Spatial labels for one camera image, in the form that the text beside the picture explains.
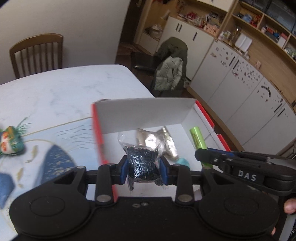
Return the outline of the person right hand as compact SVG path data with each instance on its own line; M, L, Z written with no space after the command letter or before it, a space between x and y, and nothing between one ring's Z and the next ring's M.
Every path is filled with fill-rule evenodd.
M295 224L295 217L291 215L295 213L295 198L291 198L284 203L284 212L287 214L287 219L284 224L281 235L283 235L283 240L288 240L290 233Z

